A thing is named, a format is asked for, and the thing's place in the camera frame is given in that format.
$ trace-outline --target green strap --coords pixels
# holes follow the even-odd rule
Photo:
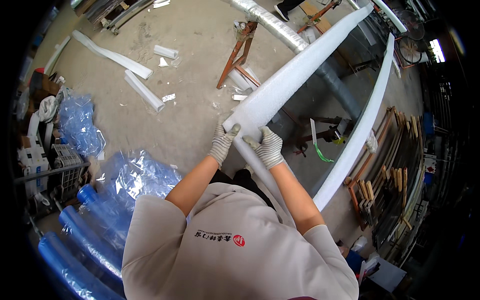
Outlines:
[[[321,160],[326,161],[327,163],[333,162],[333,160],[327,159],[327,158],[324,157],[324,155],[322,154],[322,152],[320,152],[320,149],[318,149],[317,143],[315,143],[314,145],[315,145],[315,149],[317,150],[318,157],[319,157]]]

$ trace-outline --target blue plastic wrap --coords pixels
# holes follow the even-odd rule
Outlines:
[[[109,287],[111,290],[119,294],[121,297],[125,298],[125,293],[123,292],[123,282],[119,281],[118,278],[114,278],[112,273],[107,272],[102,266],[97,262],[93,261],[85,251],[80,248],[72,236],[66,234],[65,231],[62,231],[58,234],[59,239],[63,242],[63,245],[68,249],[72,256],[80,262],[93,276],[100,279],[100,281]]]
[[[143,149],[127,154],[117,152],[100,166],[98,193],[85,185],[77,197],[105,229],[98,234],[123,253],[138,196],[164,199],[180,180],[175,169],[152,159]]]
[[[106,272],[112,274],[113,278],[121,282],[121,257],[118,257],[101,238],[96,235],[87,223],[77,214],[73,206],[67,206],[60,213],[59,221],[64,225],[66,232],[75,243],[86,253],[97,265]]]
[[[78,299],[124,300],[77,261],[53,232],[47,232],[38,251],[58,278]]]
[[[102,132],[93,125],[91,96],[72,95],[60,104],[60,132],[77,152],[85,157],[97,157],[105,148]]]

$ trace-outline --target window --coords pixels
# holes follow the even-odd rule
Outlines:
[[[442,47],[440,47],[440,44],[438,43],[438,39],[430,41],[430,47],[435,54],[435,59],[437,60],[437,62],[445,62],[444,53],[442,52]]]

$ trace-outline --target leg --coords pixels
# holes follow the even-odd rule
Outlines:
[[[217,89],[220,89],[222,87],[222,83],[225,80],[225,78],[228,75],[228,71],[230,70],[233,60],[237,57],[237,54],[240,51],[241,46],[243,45],[243,42],[237,42],[235,45],[235,48],[232,51],[232,54],[230,54],[230,57],[228,58],[227,65],[223,69],[222,75],[220,76],[220,79],[218,80],[218,84],[216,85]]]
[[[215,183],[215,182],[234,184],[233,180],[220,170],[217,170],[213,175],[212,180],[210,180],[210,183]]]
[[[283,0],[283,2],[279,3],[277,6],[280,10],[288,12],[299,6],[304,1],[305,0]]]
[[[257,184],[252,179],[250,171],[248,171],[247,169],[241,169],[237,171],[237,173],[235,173],[235,176],[233,177],[233,184],[239,185],[259,195],[260,198],[262,198],[269,207],[275,210],[270,199],[267,197],[267,195],[265,195],[264,192],[262,192],[262,190],[258,188]]]

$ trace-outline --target work glove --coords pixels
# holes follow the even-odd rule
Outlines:
[[[280,153],[283,141],[267,126],[259,127],[258,129],[263,136],[261,144],[248,135],[243,136],[242,139],[252,147],[257,156],[263,161],[267,170],[269,170],[285,160]]]
[[[233,138],[237,136],[241,128],[240,124],[237,123],[233,125],[229,132],[225,133],[223,130],[223,122],[225,122],[232,113],[233,111],[229,111],[218,117],[215,133],[213,134],[212,150],[208,152],[208,155],[216,160],[219,168],[222,167],[222,163],[227,157],[228,149],[230,149],[230,145],[232,145]]]

